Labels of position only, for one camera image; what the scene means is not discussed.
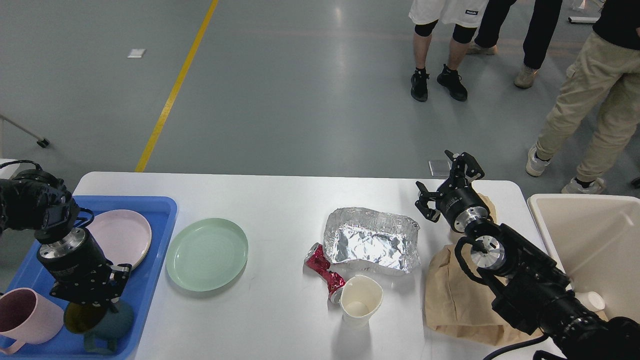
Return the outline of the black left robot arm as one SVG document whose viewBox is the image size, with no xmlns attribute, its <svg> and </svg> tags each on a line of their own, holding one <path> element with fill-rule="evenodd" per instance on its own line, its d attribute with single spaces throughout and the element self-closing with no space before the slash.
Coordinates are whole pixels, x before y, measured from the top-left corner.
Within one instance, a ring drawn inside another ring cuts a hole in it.
<svg viewBox="0 0 640 360">
<path fill-rule="evenodd" d="M 34 164 L 1 180 L 2 231 L 33 230 L 36 257 L 54 278 L 50 294 L 77 305 L 116 312 L 131 264 L 109 260 L 89 230 L 94 212 L 80 207 L 64 180 Z"/>
</svg>

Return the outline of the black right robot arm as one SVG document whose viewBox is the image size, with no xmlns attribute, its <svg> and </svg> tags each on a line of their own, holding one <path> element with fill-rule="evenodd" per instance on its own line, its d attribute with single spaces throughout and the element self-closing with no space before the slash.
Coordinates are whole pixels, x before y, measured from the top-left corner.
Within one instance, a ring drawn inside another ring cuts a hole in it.
<svg viewBox="0 0 640 360">
<path fill-rule="evenodd" d="M 491 307 L 512 328 L 542 336 L 488 354 L 494 358 L 551 338 L 564 360 L 637 360 L 639 324 L 618 316 L 605 321 L 567 289 L 569 277 L 549 255 L 506 224 L 495 224 L 486 203 L 473 189 L 485 176 L 469 153 L 445 151 L 449 176 L 430 192 L 417 182 L 419 212 L 436 223 L 440 216 L 461 234 L 454 255 L 469 280 L 489 287 Z"/>
</svg>

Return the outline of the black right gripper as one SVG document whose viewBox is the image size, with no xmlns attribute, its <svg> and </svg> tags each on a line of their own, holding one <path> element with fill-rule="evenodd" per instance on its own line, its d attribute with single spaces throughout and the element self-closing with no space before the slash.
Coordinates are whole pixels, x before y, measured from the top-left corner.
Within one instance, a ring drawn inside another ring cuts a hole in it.
<svg viewBox="0 0 640 360">
<path fill-rule="evenodd" d="M 416 181 L 419 195 L 414 203 L 419 212 L 432 223 L 444 218 L 451 230 L 466 234 L 480 224 L 491 224 L 493 218 L 489 207 L 471 187 L 471 183 L 485 177 L 480 164 L 467 152 L 453 153 L 445 150 L 451 161 L 448 178 L 439 185 L 436 192 L 428 191 L 426 186 Z M 429 207 L 435 202 L 435 208 Z"/>
</svg>

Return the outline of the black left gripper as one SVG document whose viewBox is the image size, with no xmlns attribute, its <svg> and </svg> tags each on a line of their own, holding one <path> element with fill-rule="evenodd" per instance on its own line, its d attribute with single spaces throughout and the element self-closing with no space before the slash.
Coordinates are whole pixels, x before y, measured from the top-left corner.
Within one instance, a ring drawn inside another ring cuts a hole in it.
<svg viewBox="0 0 640 360">
<path fill-rule="evenodd" d="M 61 241 L 42 244 L 36 257 L 54 278 L 50 296 L 119 312 L 115 303 L 127 285 L 132 264 L 113 264 L 87 228 L 74 227 Z"/>
</svg>

